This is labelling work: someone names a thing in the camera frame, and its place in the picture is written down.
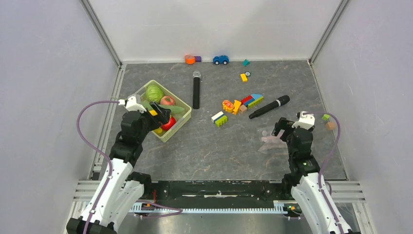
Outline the teal block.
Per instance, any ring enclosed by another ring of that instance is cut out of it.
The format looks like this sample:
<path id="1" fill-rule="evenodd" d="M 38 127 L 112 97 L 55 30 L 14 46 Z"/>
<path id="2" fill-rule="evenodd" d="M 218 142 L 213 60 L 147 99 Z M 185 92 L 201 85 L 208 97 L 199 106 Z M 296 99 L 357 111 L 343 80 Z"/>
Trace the teal block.
<path id="1" fill-rule="evenodd" d="M 243 61 L 243 66 L 248 66 L 249 64 L 250 64 L 250 61 L 249 61 L 249 60 L 245 59 L 245 60 Z"/>

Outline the red peach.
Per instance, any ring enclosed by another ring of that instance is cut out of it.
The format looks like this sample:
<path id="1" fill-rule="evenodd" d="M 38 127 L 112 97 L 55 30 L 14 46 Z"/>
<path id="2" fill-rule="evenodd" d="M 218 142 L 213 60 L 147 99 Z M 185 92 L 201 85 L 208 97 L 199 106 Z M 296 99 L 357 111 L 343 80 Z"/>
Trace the red peach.
<path id="1" fill-rule="evenodd" d="M 175 100 L 171 96 L 163 96 L 160 100 L 161 105 L 174 106 Z"/>

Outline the clear polka dot zip bag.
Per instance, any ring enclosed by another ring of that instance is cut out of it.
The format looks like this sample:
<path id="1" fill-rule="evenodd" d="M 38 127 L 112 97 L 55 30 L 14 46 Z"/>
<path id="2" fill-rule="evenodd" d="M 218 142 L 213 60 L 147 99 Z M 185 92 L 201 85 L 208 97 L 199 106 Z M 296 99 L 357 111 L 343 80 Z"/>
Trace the clear polka dot zip bag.
<path id="1" fill-rule="evenodd" d="M 273 127 L 264 127 L 257 130 L 260 147 L 258 152 L 262 154 L 269 153 L 287 153 L 287 145 L 280 139 L 284 130 L 280 130 L 277 136 L 273 136 Z"/>

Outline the yellow brick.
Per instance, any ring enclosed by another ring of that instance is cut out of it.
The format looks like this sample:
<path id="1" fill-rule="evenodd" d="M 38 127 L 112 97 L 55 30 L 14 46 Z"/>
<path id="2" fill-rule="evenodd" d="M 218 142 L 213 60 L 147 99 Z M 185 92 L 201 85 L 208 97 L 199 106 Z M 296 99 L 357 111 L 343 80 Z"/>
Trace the yellow brick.
<path id="1" fill-rule="evenodd" d="M 248 77 L 245 73 L 240 74 L 241 80 L 242 82 L 247 82 L 248 81 Z"/>

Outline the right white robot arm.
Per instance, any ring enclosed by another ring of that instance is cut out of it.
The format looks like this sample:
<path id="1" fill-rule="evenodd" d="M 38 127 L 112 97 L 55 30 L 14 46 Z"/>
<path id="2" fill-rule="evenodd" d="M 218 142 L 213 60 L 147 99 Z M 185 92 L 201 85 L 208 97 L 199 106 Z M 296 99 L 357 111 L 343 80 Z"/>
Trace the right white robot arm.
<path id="1" fill-rule="evenodd" d="M 275 123 L 272 135 L 282 134 L 280 140 L 287 145 L 291 171 L 282 179 L 282 195 L 297 202 L 312 233 L 352 234 L 354 231 L 335 205 L 312 155 L 314 124 L 313 115 L 297 121 L 282 117 Z"/>

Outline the small yellow fruit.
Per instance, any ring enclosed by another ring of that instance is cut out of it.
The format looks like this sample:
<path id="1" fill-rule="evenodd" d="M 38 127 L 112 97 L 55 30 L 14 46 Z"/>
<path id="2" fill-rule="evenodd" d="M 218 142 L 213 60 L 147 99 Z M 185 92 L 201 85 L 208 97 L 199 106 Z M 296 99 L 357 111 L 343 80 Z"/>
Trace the small yellow fruit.
<path id="1" fill-rule="evenodd" d="M 161 135 L 163 133 L 163 129 L 161 127 L 159 127 L 157 129 L 153 130 L 152 132 L 155 133 L 155 134 Z"/>

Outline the red tomato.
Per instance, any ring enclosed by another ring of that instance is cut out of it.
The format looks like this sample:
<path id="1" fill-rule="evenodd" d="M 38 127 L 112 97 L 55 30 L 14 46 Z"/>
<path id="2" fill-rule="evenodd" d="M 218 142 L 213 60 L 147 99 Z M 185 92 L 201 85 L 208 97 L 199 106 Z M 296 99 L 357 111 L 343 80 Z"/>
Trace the red tomato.
<path id="1" fill-rule="evenodd" d="M 169 131 L 176 124 L 176 119 L 171 116 L 166 124 L 161 125 L 163 131 Z"/>

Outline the orange brick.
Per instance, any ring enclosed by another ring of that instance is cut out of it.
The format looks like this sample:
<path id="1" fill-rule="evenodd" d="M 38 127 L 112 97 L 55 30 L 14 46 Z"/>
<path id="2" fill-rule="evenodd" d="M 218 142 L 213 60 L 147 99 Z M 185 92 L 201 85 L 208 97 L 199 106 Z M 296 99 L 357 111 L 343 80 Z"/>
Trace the orange brick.
<path id="1" fill-rule="evenodd" d="M 241 105 L 242 105 L 242 103 L 241 103 L 240 101 L 234 100 L 234 108 L 233 108 L 233 111 L 232 111 L 232 113 L 233 113 L 234 115 L 236 115 L 236 114 L 238 113 Z"/>

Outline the green cube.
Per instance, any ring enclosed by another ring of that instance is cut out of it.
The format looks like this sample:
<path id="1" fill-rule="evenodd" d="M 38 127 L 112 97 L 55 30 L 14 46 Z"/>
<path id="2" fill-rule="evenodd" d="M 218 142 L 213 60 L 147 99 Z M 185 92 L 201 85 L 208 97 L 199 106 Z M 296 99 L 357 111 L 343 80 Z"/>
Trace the green cube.
<path id="1" fill-rule="evenodd" d="M 321 118 L 322 118 L 322 120 L 324 120 L 324 121 L 326 121 L 326 122 L 329 122 L 331 116 L 330 116 L 329 114 L 323 114 Z"/>

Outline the light green plastic basket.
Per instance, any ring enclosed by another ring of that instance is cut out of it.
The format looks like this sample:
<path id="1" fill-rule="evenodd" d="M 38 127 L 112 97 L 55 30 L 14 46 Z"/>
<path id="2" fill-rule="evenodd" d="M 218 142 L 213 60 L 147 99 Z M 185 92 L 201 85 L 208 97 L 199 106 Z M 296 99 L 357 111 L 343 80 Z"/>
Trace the light green plastic basket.
<path id="1" fill-rule="evenodd" d="M 141 88 L 139 88 L 134 94 L 139 94 L 141 98 L 141 102 L 146 100 L 145 97 L 145 90 L 146 87 L 152 84 L 158 85 L 164 92 L 166 96 L 171 96 L 175 100 L 175 106 L 180 106 L 183 107 L 186 112 L 181 112 L 178 114 L 171 114 L 175 119 L 176 119 L 176 124 L 169 130 L 169 131 L 163 131 L 161 135 L 153 133 L 160 141 L 163 143 L 167 142 L 188 120 L 191 118 L 191 111 L 192 108 L 186 104 L 184 101 L 182 101 L 179 97 L 177 97 L 175 94 L 173 94 L 171 91 L 169 91 L 166 87 L 161 85 L 159 82 L 156 80 L 150 80 L 147 82 L 145 85 L 143 85 Z"/>

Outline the slanted black microphone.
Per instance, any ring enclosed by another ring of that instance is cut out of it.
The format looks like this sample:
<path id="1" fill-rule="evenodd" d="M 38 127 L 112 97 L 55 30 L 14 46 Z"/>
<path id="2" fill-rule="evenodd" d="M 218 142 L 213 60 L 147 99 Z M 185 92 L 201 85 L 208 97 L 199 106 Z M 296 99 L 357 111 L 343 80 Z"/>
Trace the slanted black microphone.
<path id="1" fill-rule="evenodd" d="M 275 108 L 278 108 L 280 106 L 283 106 L 285 104 L 287 104 L 290 101 L 290 97 L 288 95 L 284 95 L 279 97 L 278 99 L 276 99 L 275 101 L 265 105 L 264 107 L 254 111 L 253 113 L 251 113 L 248 117 L 249 119 L 253 119 L 256 117 L 259 117 Z"/>

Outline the orange cartoon figure block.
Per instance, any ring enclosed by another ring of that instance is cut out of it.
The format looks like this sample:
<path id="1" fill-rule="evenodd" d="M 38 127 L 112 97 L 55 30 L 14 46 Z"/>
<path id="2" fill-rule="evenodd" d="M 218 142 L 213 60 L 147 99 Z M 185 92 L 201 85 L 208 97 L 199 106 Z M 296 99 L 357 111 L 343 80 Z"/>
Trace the orange cartoon figure block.
<path id="1" fill-rule="evenodd" d="M 234 104 L 230 102 L 229 100 L 224 100 L 222 102 L 222 107 L 224 111 L 232 113 L 234 109 Z"/>

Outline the upright black microphone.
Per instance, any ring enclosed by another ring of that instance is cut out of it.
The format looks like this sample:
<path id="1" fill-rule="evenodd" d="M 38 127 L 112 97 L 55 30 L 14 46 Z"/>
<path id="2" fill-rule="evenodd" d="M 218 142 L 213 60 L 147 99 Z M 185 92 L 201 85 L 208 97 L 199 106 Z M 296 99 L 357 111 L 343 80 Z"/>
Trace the upright black microphone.
<path id="1" fill-rule="evenodd" d="M 193 72 L 193 109 L 200 108 L 200 91 L 201 91 L 201 73 L 199 71 Z"/>

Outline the white blue green brick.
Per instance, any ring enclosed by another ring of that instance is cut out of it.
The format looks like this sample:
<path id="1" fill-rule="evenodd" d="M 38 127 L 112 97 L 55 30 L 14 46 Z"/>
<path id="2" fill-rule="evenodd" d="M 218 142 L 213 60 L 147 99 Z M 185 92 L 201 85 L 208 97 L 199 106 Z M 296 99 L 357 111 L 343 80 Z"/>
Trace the white blue green brick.
<path id="1" fill-rule="evenodd" d="M 222 111 L 220 111 L 220 112 L 218 112 L 217 114 L 215 114 L 214 116 L 211 117 L 211 121 L 217 127 L 220 127 L 228 121 L 228 117 Z"/>

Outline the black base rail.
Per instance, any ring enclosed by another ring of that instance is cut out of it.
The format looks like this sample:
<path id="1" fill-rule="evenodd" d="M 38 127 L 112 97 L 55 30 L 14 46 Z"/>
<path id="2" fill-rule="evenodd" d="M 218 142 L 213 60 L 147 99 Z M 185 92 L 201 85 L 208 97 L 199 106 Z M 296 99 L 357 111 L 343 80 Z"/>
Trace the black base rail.
<path id="1" fill-rule="evenodd" d="M 279 180 L 159 180 L 144 186 L 141 200 L 179 209 L 271 208 L 295 202 Z"/>

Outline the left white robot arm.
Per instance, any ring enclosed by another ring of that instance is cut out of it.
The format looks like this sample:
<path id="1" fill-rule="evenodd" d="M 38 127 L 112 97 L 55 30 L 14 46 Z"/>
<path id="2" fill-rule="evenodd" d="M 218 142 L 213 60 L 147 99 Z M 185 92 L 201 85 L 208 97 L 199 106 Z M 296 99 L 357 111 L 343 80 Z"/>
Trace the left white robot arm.
<path id="1" fill-rule="evenodd" d="M 139 198 L 145 199 L 152 195 L 150 176 L 139 175 L 132 169 L 143 151 L 142 143 L 147 134 L 167 124 L 171 110 L 151 102 L 151 107 L 157 113 L 153 116 L 137 101 L 121 99 L 115 103 L 124 106 L 127 112 L 109 155 L 84 137 L 80 131 L 80 120 L 76 121 L 78 134 L 107 160 L 107 168 L 85 210 L 78 218 L 69 219 L 66 225 L 69 234 L 115 234 L 133 204 Z"/>

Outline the long green cucumber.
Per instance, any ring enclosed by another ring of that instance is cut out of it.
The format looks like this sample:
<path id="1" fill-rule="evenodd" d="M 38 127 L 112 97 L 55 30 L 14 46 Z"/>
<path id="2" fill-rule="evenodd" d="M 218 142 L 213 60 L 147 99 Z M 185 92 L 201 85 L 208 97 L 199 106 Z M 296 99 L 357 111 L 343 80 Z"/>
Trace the long green cucumber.
<path id="1" fill-rule="evenodd" d="M 148 110 L 153 110 L 152 106 L 150 105 L 150 103 L 148 101 L 142 101 L 141 104 Z M 164 109 L 170 109 L 172 114 L 178 114 L 181 112 L 186 112 L 186 110 L 183 107 L 180 106 L 174 106 L 174 105 L 161 105 L 159 104 L 158 106 L 160 106 L 161 108 Z"/>

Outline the multicolour brick stack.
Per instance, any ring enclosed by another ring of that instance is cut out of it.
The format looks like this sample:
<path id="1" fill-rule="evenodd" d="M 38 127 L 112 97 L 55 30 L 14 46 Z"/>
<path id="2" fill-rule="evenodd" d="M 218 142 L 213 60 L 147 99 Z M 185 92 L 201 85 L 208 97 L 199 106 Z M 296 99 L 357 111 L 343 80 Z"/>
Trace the multicolour brick stack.
<path id="1" fill-rule="evenodd" d="M 246 108 L 252 108 L 256 104 L 260 103 L 263 100 L 263 95 L 261 94 L 251 94 L 241 100 L 241 103 Z"/>

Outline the tan wooden cube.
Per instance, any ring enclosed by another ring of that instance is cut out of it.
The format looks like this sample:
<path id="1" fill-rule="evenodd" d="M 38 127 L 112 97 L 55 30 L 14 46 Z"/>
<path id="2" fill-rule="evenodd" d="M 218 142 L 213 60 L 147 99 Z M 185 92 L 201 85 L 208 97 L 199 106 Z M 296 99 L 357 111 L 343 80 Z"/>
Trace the tan wooden cube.
<path id="1" fill-rule="evenodd" d="M 334 122 L 329 121 L 325 124 L 325 127 L 326 127 L 327 130 L 332 131 L 332 130 L 336 129 L 337 126 Z"/>

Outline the green cabbage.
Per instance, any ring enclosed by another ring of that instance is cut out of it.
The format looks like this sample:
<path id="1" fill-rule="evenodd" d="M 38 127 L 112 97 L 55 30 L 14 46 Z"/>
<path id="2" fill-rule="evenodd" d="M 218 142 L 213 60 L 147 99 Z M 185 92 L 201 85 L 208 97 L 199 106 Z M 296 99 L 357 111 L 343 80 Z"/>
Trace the green cabbage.
<path id="1" fill-rule="evenodd" d="M 160 104 L 161 99 L 164 97 L 164 92 L 158 85 L 152 84 L 146 87 L 145 97 L 149 102 Z"/>

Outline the blue toy car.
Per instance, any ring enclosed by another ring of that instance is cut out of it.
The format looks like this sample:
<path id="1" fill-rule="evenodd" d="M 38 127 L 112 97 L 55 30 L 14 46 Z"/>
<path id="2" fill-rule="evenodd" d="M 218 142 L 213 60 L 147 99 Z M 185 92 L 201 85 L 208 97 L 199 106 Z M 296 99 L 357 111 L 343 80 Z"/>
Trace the blue toy car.
<path id="1" fill-rule="evenodd" d="M 219 65 L 219 64 L 227 65 L 229 63 L 229 57 L 226 55 L 215 56 L 213 58 L 213 63 L 215 65 Z"/>

